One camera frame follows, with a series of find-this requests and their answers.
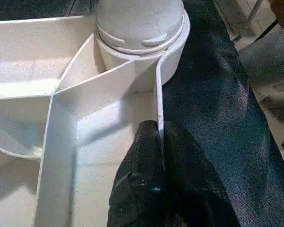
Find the white plastic edge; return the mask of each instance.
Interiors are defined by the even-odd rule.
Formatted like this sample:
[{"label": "white plastic edge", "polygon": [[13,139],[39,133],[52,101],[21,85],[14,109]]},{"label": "white plastic edge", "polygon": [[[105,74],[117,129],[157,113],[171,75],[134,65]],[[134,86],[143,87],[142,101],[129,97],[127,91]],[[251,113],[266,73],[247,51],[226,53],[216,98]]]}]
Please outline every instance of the white plastic edge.
[{"label": "white plastic edge", "polygon": [[2,147],[0,147],[0,152],[12,156],[12,157],[18,157],[18,158],[23,158],[23,159],[40,159],[42,155],[21,155],[21,154],[17,154],[17,153],[13,153],[10,151],[7,151],[5,149],[3,149]]},{"label": "white plastic edge", "polygon": [[19,24],[19,23],[32,23],[32,22],[47,22],[47,21],[58,21],[58,20],[66,20],[66,19],[78,19],[78,18],[85,18],[86,16],[71,16],[71,17],[50,17],[50,18],[39,18],[39,19],[23,19],[23,20],[2,20],[0,21],[1,24]]}]

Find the dark blue fabric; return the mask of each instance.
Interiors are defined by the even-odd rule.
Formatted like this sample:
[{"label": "dark blue fabric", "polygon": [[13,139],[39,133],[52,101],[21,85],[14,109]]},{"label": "dark blue fabric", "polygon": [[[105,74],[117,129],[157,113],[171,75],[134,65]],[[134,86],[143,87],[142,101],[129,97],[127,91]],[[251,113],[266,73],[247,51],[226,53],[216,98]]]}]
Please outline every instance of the dark blue fabric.
[{"label": "dark blue fabric", "polygon": [[196,138],[242,227],[284,227],[284,161],[212,0],[185,0],[191,32],[163,87],[164,116]]},{"label": "dark blue fabric", "polygon": [[98,0],[0,0],[0,20],[88,14]]}]

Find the plastic lid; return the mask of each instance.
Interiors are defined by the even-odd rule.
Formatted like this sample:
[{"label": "plastic lid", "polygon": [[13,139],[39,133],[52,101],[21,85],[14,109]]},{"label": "plastic lid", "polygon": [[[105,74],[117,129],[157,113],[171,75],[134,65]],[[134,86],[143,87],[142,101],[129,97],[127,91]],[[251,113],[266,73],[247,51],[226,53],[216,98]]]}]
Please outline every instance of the plastic lid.
[{"label": "plastic lid", "polygon": [[182,0],[100,0],[98,31],[112,48],[147,54],[167,48],[183,29]]}]

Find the blue denim fabric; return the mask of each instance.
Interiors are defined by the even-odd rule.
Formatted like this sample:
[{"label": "blue denim fabric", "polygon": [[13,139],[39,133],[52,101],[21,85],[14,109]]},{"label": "blue denim fabric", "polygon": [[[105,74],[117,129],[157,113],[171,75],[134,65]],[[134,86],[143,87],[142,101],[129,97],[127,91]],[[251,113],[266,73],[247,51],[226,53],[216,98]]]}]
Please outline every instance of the blue denim fabric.
[{"label": "blue denim fabric", "polygon": [[163,87],[165,121],[201,145],[242,227],[284,227],[284,161],[238,54],[212,0],[184,2],[192,27]]}]

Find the black glove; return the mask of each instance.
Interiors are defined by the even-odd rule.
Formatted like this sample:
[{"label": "black glove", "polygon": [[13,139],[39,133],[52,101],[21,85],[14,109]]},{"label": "black glove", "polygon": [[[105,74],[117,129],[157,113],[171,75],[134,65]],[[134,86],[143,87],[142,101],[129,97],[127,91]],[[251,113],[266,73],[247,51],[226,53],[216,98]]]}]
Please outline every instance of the black glove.
[{"label": "black glove", "polygon": [[157,123],[139,125],[109,199],[108,227],[163,227],[166,181]]},{"label": "black glove", "polygon": [[165,162],[174,205],[189,227],[239,227],[214,166],[190,133],[165,123]]}]

